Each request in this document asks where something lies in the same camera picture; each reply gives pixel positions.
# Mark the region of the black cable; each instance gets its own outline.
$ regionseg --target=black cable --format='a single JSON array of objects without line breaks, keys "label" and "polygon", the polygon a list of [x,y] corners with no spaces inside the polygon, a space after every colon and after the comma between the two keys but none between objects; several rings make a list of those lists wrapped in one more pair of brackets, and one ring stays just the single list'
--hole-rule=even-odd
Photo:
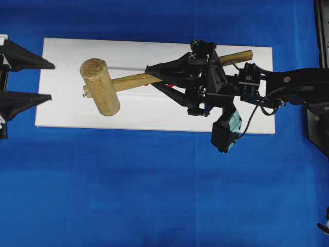
[{"label": "black cable", "polygon": [[253,109],[253,111],[252,111],[252,113],[251,113],[251,115],[250,115],[250,118],[249,118],[249,120],[248,120],[248,124],[247,124],[246,129],[244,130],[244,132],[243,132],[240,136],[237,137],[237,139],[240,139],[242,136],[244,136],[244,135],[246,134],[246,132],[247,132],[247,130],[248,130],[248,128],[249,128],[250,122],[251,122],[251,120],[252,120],[252,117],[253,117],[253,115],[255,114],[257,108],[262,104],[262,101],[263,101],[264,99],[266,99],[267,97],[269,97],[270,95],[276,93],[277,91],[283,90],[283,89],[286,89],[286,87],[281,87],[281,88],[279,88],[279,89],[275,89],[274,91],[270,92],[268,95],[266,95],[265,97],[263,97],[263,98],[258,102],[258,104],[257,104],[256,107]]},{"label": "black cable", "polygon": [[227,61],[227,62],[225,62],[225,63],[222,64],[222,67],[224,67],[224,64],[231,64],[231,65],[233,65],[237,70],[240,71],[240,68],[239,68],[235,63],[232,63],[232,62]]},{"label": "black cable", "polygon": [[261,110],[262,110],[262,112],[264,113],[264,115],[266,115],[266,116],[272,116],[272,115],[274,115],[274,114],[278,111],[278,109],[279,109],[279,107],[275,107],[271,113],[268,113],[268,112],[264,109],[264,107],[261,105]]}]

